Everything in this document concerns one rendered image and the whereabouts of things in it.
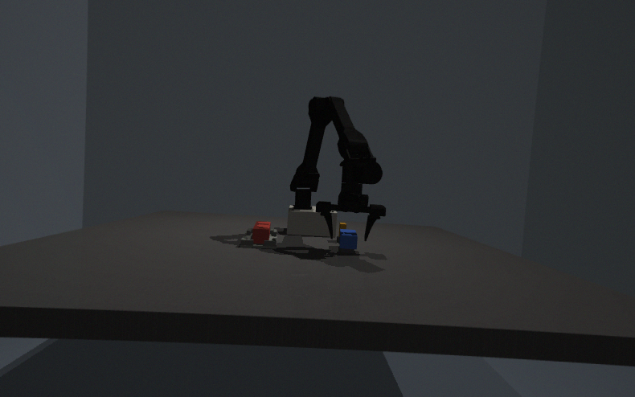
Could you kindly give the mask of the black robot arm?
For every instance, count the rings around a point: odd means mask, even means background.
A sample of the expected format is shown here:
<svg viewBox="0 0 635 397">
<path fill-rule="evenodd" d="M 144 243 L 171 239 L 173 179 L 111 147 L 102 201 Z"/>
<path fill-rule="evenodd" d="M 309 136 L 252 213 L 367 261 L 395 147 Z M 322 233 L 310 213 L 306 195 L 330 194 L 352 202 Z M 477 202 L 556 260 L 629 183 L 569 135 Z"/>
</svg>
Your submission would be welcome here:
<svg viewBox="0 0 635 397">
<path fill-rule="evenodd" d="M 297 167 L 290 184 L 290 190 L 296 192 L 293 209 L 312 210 L 311 192 L 317 192 L 320 174 L 317 170 L 318 156 L 326 126 L 333 121 L 338 133 L 338 152 L 344 160 L 342 166 L 342 182 L 357 184 L 376 184 L 383 171 L 373 158 L 366 138 L 357 131 L 344 106 L 344 100 L 338 97 L 314 97 L 309 102 L 309 118 L 311 126 L 305 149 L 303 162 Z M 310 188 L 310 189 L 297 189 Z M 359 213 L 360 208 L 367 208 L 368 194 L 346 191 L 342 187 L 338 196 L 341 211 Z"/>
</svg>

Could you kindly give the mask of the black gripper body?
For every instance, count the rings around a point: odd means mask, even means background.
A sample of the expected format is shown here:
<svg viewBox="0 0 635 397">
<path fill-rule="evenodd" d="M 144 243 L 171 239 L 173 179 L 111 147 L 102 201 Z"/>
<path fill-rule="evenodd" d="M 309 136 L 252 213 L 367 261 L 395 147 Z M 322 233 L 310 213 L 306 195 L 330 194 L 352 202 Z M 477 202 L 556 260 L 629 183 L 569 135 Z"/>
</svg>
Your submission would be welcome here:
<svg viewBox="0 0 635 397">
<path fill-rule="evenodd" d="M 362 194 L 362 184 L 357 183 L 343 183 L 342 187 L 346 187 L 346 191 L 354 192 L 354 189 L 358 189 L 359 194 Z M 321 214 L 330 214 L 331 211 L 341 211 L 341 205 L 331 204 L 331 202 L 323 202 L 319 201 L 316 204 L 316 212 L 321 212 Z M 360 208 L 362 213 L 369 213 L 371 217 L 379 217 L 386 216 L 386 207 L 383 205 L 375 205 L 370 204 L 367 208 Z"/>
</svg>

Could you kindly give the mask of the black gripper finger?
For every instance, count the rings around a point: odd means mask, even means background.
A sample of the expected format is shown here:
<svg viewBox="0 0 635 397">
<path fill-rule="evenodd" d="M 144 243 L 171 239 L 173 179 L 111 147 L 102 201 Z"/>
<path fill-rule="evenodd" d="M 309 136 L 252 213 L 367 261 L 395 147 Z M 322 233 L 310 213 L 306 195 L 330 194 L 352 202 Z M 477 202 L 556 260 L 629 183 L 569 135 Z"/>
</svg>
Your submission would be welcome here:
<svg viewBox="0 0 635 397">
<path fill-rule="evenodd" d="M 332 214 L 330 213 L 321 215 L 325 217 L 330 232 L 330 238 L 333 239 Z"/>
<path fill-rule="evenodd" d="M 367 237 L 370 233 L 370 230 L 375 222 L 375 220 L 380 219 L 380 217 L 371 217 L 371 216 L 367 216 L 367 225 L 366 225 L 366 230 L 365 230 L 365 237 L 364 237 L 364 241 L 367 241 Z"/>
</svg>

